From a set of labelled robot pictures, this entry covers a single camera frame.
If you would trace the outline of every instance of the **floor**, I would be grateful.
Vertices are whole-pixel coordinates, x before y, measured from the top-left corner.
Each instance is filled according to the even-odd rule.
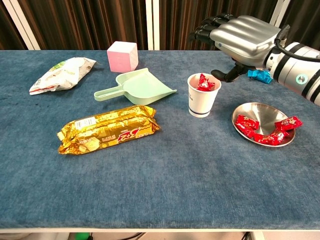
[[[122,240],[136,233],[93,233],[93,240]],[[244,232],[148,232],[133,240],[241,240]],[[265,231],[265,240],[320,240],[320,231]],[[69,240],[75,240],[71,233]]]

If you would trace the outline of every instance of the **dustpan handle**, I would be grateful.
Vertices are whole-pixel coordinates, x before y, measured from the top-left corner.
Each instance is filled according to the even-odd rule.
[[[108,88],[101,91],[96,91],[94,93],[94,99],[101,102],[104,100],[112,99],[115,97],[119,97],[121,95],[125,94],[125,91],[123,90],[123,86],[115,86],[112,88]]]

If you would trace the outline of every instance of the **plastic dustpan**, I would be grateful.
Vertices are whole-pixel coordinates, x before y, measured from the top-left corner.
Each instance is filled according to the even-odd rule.
[[[177,91],[164,85],[148,68],[120,74],[115,81],[118,86],[96,91],[94,99],[105,101],[125,95],[135,105],[148,105]]]

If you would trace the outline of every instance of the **background curtain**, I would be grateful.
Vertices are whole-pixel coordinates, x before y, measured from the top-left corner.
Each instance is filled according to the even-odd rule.
[[[320,0],[291,0],[280,27],[291,26],[287,43],[320,50]]]
[[[24,40],[2,1],[0,1],[0,23],[0,50],[27,49]]]
[[[148,49],[145,0],[18,0],[42,50]]]
[[[213,47],[187,40],[202,20],[228,13],[270,22],[277,0],[159,0],[159,4],[161,50],[209,50]]]

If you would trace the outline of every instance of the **crumpled bag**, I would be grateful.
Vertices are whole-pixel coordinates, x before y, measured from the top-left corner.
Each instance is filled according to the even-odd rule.
[[[62,61],[40,77],[30,88],[29,94],[71,89],[90,72],[95,63],[95,60],[86,57],[73,57]]]

